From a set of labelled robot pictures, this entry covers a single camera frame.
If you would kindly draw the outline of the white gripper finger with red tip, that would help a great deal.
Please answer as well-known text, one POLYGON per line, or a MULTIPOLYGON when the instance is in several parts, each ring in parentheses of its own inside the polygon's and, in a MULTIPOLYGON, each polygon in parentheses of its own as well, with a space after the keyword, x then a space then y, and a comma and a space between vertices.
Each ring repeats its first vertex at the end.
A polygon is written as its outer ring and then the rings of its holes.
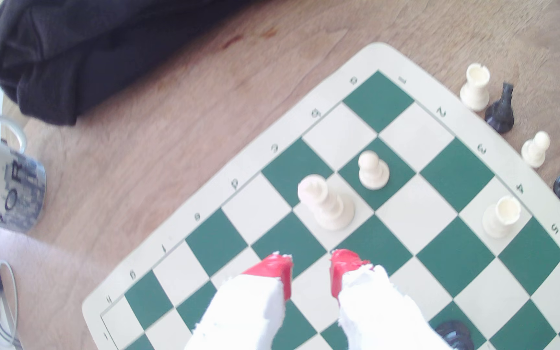
POLYGON ((331 292, 349 349, 449 349, 386 269, 348 249, 331 255, 331 292))
POLYGON ((273 252, 215 293, 184 349, 270 349, 291 298, 292 255, 273 252))

